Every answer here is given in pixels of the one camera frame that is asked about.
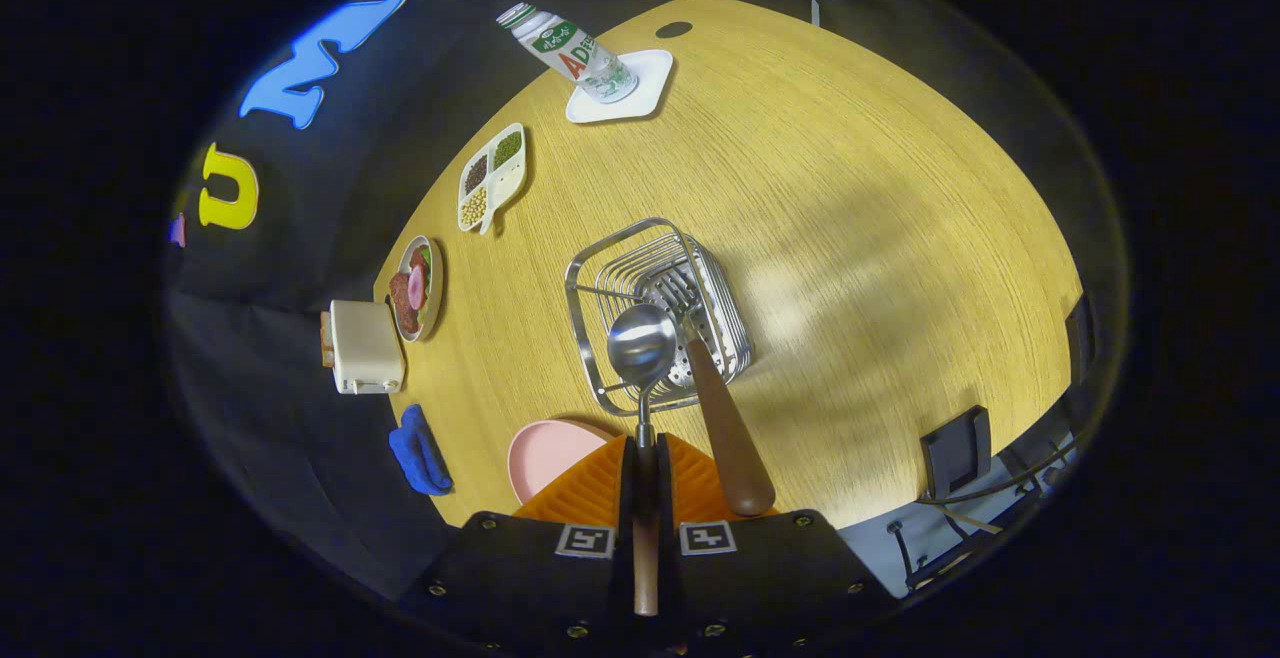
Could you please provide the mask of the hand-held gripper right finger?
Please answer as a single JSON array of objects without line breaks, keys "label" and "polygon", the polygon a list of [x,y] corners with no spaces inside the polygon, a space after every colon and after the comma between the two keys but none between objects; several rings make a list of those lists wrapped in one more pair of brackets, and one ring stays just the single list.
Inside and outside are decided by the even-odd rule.
[{"label": "hand-held gripper right finger", "polygon": [[896,609],[815,510],[730,520],[709,458],[660,437],[660,634],[689,654],[819,654]]}]

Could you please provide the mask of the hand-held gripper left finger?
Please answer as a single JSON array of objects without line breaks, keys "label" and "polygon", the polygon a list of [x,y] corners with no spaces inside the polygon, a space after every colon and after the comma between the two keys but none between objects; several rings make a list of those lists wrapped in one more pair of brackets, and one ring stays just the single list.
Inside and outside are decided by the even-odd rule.
[{"label": "hand-held gripper left finger", "polygon": [[413,584],[407,613],[477,654],[617,654],[634,620],[634,440],[605,445],[570,498],[599,520],[479,511]]}]

